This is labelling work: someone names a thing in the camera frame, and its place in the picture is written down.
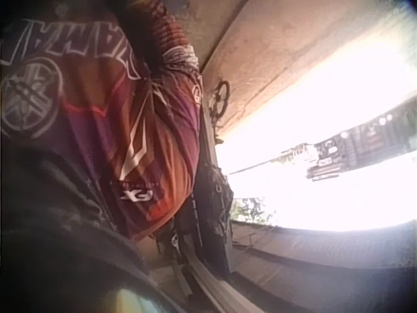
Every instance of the concrete ceiling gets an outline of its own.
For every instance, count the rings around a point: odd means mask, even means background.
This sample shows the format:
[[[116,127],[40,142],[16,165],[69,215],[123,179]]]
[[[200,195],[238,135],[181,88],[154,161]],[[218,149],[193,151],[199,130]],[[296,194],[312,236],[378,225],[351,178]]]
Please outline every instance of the concrete ceiling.
[[[176,0],[203,69],[206,104],[231,84],[227,134],[316,64],[375,25],[390,0]]]

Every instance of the person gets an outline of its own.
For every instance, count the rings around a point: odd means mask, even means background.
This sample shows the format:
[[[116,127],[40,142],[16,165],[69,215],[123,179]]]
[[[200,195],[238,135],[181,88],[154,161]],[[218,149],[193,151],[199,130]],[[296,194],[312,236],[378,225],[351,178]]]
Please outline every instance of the person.
[[[202,98],[162,2],[47,0],[2,31],[2,140],[79,167],[106,204],[91,214],[124,236],[161,228],[193,187]]]

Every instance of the yamaha logo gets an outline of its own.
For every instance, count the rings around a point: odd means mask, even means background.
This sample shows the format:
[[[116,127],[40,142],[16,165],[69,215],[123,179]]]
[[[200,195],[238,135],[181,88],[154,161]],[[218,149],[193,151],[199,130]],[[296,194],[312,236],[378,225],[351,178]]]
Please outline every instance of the yamaha logo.
[[[62,90],[62,75],[52,60],[37,58],[22,63],[1,83],[2,132],[39,137],[57,117]]]

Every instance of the foliage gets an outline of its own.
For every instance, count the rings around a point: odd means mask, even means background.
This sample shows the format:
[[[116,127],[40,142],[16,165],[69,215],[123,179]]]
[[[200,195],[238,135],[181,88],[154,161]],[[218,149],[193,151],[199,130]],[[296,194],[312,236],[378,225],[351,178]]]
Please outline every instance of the foliage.
[[[234,199],[230,210],[232,220],[267,225],[272,214],[265,212],[264,199]]]

